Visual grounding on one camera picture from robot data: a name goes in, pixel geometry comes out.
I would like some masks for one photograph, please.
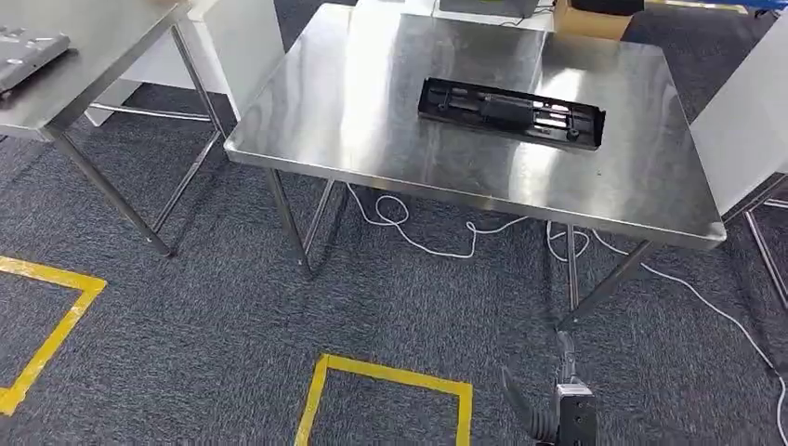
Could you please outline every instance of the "metal frame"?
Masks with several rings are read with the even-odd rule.
[[[318,201],[317,209],[315,210],[312,221],[307,230],[307,236],[302,239],[296,226],[296,221],[293,218],[293,213],[290,210],[290,204],[287,201],[287,195],[284,193],[282,187],[282,180],[280,179],[279,171],[274,168],[266,168],[266,180],[269,188],[273,193],[274,201],[276,202],[277,210],[279,211],[282,227],[290,239],[290,243],[295,252],[295,257],[298,265],[300,265],[304,272],[311,276],[312,269],[309,265],[309,248],[314,242],[315,234],[320,226],[322,216],[325,213],[325,206],[328,203],[328,198],[331,190],[334,187],[336,180],[329,179],[326,182],[325,189],[323,189],[322,196]],[[585,298],[580,297],[579,284],[577,279],[577,261],[573,253],[575,252],[575,227],[568,225],[567,227],[567,284],[569,286],[570,297],[570,313],[558,323],[556,329],[558,331],[567,331],[579,321],[581,317],[588,314],[599,303],[610,298],[619,283],[629,278],[637,271],[640,262],[648,256],[655,248],[655,244],[650,241],[644,241],[635,248],[628,256],[616,266],[611,273],[602,282],[600,282],[594,290],[589,293]]]
[[[758,222],[755,219],[754,214],[754,211],[761,205],[768,207],[778,207],[780,209],[788,209],[788,202],[771,198],[786,185],[788,185],[788,174],[780,174],[755,197],[744,203],[742,206],[738,206],[733,212],[731,212],[730,215],[725,218],[725,223],[728,223],[739,214],[744,215],[744,219],[747,221],[747,227],[750,229],[750,232],[755,238],[755,245],[758,247],[758,253],[761,255],[764,266],[766,266],[768,275],[771,278],[771,283],[774,285],[774,291],[777,293],[777,298],[780,299],[782,307],[788,310],[788,287],[785,285],[785,280],[780,274],[780,270],[777,267],[777,262],[774,261],[774,256],[771,254],[771,250],[768,248],[768,243],[766,242],[760,227],[758,227]]]
[[[144,219],[134,210],[133,207],[124,199],[124,197],[120,194],[120,192],[110,183],[110,181],[105,178],[99,170],[90,162],[89,159],[79,150],[77,145],[73,142],[71,138],[67,135],[66,131],[63,130],[62,132],[57,135],[55,138],[54,144],[60,151],[63,151],[65,154],[69,156],[69,158],[74,161],[75,164],[82,170],[82,172],[87,176],[90,182],[93,183],[101,192],[107,197],[107,199],[114,205],[121,214],[123,214],[126,218],[131,221],[137,230],[145,237],[145,240],[153,245],[153,248],[156,249],[160,254],[163,256],[171,256],[174,254],[174,250],[167,246],[162,239],[159,237],[158,233],[162,229],[167,218],[172,213],[173,209],[175,208],[177,202],[180,200],[180,197],[183,195],[183,192],[191,183],[191,180],[194,178],[194,175],[199,170],[200,166],[205,161],[205,158],[208,156],[208,153],[211,149],[216,146],[217,141],[219,138],[226,138],[227,133],[222,127],[221,122],[219,122],[218,115],[216,110],[214,109],[213,103],[211,99],[208,97],[208,92],[204,87],[203,80],[200,78],[200,74],[197,73],[196,68],[194,67],[193,58],[189,52],[189,49],[186,46],[186,42],[183,39],[183,34],[181,30],[178,28],[177,24],[173,24],[170,28],[170,32],[172,33],[173,40],[175,41],[175,45],[177,47],[177,51],[180,54],[180,57],[183,59],[183,64],[186,66],[186,71],[189,72],[189,77],[191,81],[194,83],[194,88],[197,90],[197,94],[200,96],[200,101],[203,103],[207,114],[195,114],[195,113],[179,113],[173,111],[151,111],[145,109],[136,109],[133,107],[125,107],[125,106],[108,106],[104,104],[97,104],[92,103],[90,107],[102,109],[102,110],[111,110],[114,112],[127,112],[132,114],[145,114],[148,116],[157,116],[157,117],[164,117],[170,119],[181,119],[181,120],[191,120],[191,121],[201,121],[201,122],[211,122],[214,125],[214,133],[205,143],[203,148],[200,150],[200,153],[197,154],[194,161],[191,163],[189,171],[183,176],[180,180],[180,183],[177,185],[175,191],[173,192],[172,196],[167,201],[166,205],[159,213],[159,216],[156,218],[156,221],[153,223],[152,226],[149,226]]]
[[[279,171],[276,169],[267,168],[266,180],[269,184],[271,192],[273,193],[276,207],[279,210],[279,217],[282,220],[282,226],[285,232],[287,232],[287,236],[290,239],[290,243],[293,246],[295,255],[297,256],[298,265],[301,265],[307,276],[311,277],[312,268],[309,265],[309,249],[312,247],[312,242],[314,242],[315,234],[317,234],[322,216],[325,214],[325,206],[328,203],[328,198],[331,196],[331,189],[334,187],[335,180],[329,179],[326,181],[325,188],[323,189],[321,198],[318,201],[318,207],[312,216],[311,223],[309,223],[307,236],[303,240],[301,239],[301,235],[298,233],[298,227],[296,226],[296,221],[293,219],[293,213],[290,212],[290,204],[287,202],[287,195],[284,193]]]
[[[608,276],[586,297],[581,298],[577,281],[577,263],[574,256],[575,240],[574,226],[567,226],[567,287],[569,289],[570,312],[556,326],[559,332],[566,332],[571,329],[580,318],[587,315],[601,302],[609,299],[619,283],[631,277],[637,271],[637,267],[656,247],[653,242],[641,242],[634,251],[629,253],[619,264],[608,274]]]

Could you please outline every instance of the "metal table leg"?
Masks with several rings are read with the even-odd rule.
[[[569,281],[570,310],[580,305],[580,290],[577,282],[577,257],[575,256],[574,226],[567,225],[567,280]]]
[[[186,71],[189,72],[189,77],[194,84],[194,88],[197,90],[197,94],[200,96],[203,107],[205,107],[205,110],[208,112],[208,116],[211,118],[211,122],[214,123],[214,127],[222,134],[222,137],[226,139],[227,133],[224,131],[224,127],[219,121],[216,110],[214,110],[213,102],[211,102],[211,99],[208,97],[208,91],[205,89],[205,84],[200,78],[200,74],[197,73],[197,69],[194,67],[194,58],[189,53],[189,48],[186,46],[186,41],[183,39],[183,33],[177,24],[172,27],[172,35],[175,46],[177,47],[177,52],[180,53],[180,57],[183,59],[183,64],[186,66]]]
[[[273,192],[273,199],[276,202],[277,209],[279,210],[279,217],[282,220],[284,231],[287,232],[287,237],[290,239],[290,243],[295,250],[295,255],[298,258],[298,265],[301,265],[304,269],[304,272],[306,272],[308,276],[311,276],[312,270],[309,266],[309,248],[311,248],[315,234],[317,233],[318,227],[320,226],[322,216],[325,213],[325,206],[328,203],[328,198],[331,196],[331,190],[334,187],[335,181],[329,179],[326,182],[320,201],[318,202],[318,207],[315,210],[314,217],[309,224],[307,238],[302,241],[301,236],[298,234],[296,221],[293,219],[293,213],[290,212],[290,204],[287,202],[287,195],[284,193],[282,180],[279,177],[279,171],[271,168],[266,169],[266,180],[269,183],[271,192]]]
[[[164,256],[170,256],[172,251],[167,245],[162,242],[162,239],[159,238],[156,233],[148,227],[145,223],[145,220],[140,217],[137,212],[126,202],[126,200],[121,196],[118,190],[107,181],[98,169],[88,160],[80,151],[77,149],[76,145],[73,141],[69,138],[68,135],[65,133],[61,134],[59,138],[55,140],[55,147],[57,147],[60,151],[64,152],[69,156],[79,166],[80,170],[87,176],[87,178],[92,182],[101,192],[104,193],[104,196],[112,203],[126,218],[128,218],[134,226],[137,227],[139,232],[142,233],[142,236],[145,237],[145,240],[148,243],[151,243],[156,251],[161,253]]]
[[[766,239],[764,239],[763,233],[761,233],[761,229],[758,227],[758,223],[755,220],[753,212],[745,211],[744,218],[747,220],[750,231],[755,237],[755,244],[758,246],[758,251],[760,252],[764,264],[766,265],[771,282],[774,283],[774,289],[777,291],[777,297],[780,299],[782,307],[788,309],[788,288],[785,286],[785,281],[780,275],[780,271],[777,268],[777,263],[774,261],[774,257],[771,255],[771,251],[768,249]]]
[[[631,276],[637,271],[640,262],[650,254],[654,249],[652,242],[641,242],[629,256],[625,257],[621,263],[616,266],[604,281],[600,282],[594,291],[587,297],[580,300],[577,308],[573,309],[561,322],[558,323],[558,331],[569,330],[578,320],[584,315],[588,314],[600,302],[610,298],[616,286],[624,279]]]

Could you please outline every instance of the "black plastic part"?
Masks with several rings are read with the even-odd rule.
[[[558,446],[597,444],[597,407],[592,395],[570,395],[558,402]]]
[[[595,151],[605,112],[593,105],[434,77],[424,81],[419,115],[509,138]]]
[[[537,441],[555,444],[558,440],[558,420],[552,413],[533,409],[522,397],[514,379],[506,367],[501,368],[501,383],[504,386],[504,395],[515,415],[522,423],[528,435]]]

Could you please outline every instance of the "white partition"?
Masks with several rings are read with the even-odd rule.
[[[690,126],[720,214],[788,172],[788,20],[777,20]]]
[[[205,87],[228,96],[237,118],[284,56],[273,0],[192,0],[179,23]],[[169,34],[163,36],[99,102],[119,105],[140,83],[193,88]],[[108,111],[86,115],[100,125]]]

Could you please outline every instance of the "gray carpet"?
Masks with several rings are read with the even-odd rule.
[[[277,3],[286,42],[317,5]],[[665,48],[691,118],[767,27],[728,12],[654,8],[634,20],[627,38]],[[149,85],[130,102],[198,110],[191,92]],[[80,122],[72,135],[153,219],[208,133],[199,123],[114,116],[101,129]],[[283,181],[306,224],[322,183]],[[377,193],[362,190],[361,198],[370,204]],[[443,250],[467,249],[466,220],[491,228],[512,218],[402,198],[411,208],[408,233]],[[529,398],[549,406],[558,364],[552,326],[567,301],[565,269],[545,249],[544,222],[483,237],[473,259],[451,260],[367,225],[335,190],[313,252],[319,273],[309,281],[288,261],[262,172],[231,164],[221,151],[166,226],[165,240],[179,251],[172,259],[144,246],[46,145],[0,143],[0,203],[0,255],[109,283],[16,413],[0,416],[0,443],[290,443],[321,353],[471,383],[471,436],[482,443],[529,442],[501,394],[501,365]],[[784,215],[758,215],[788,271]],[[593,244],[579,261],[582,289],[617,260]],[[649,263],[695,284],[777,362],[786,360],[786,314],[742,221],[715,251],[665,247]],[[74,298],[71,290],[0,274],[0,387]],[[776,378],[735,327],[678,285],[641,271],[576,333],[580,372],[599,397],[603,442],[779,441]],[[311,439],[450,443],[456,404],[451,395],[332,371]]]

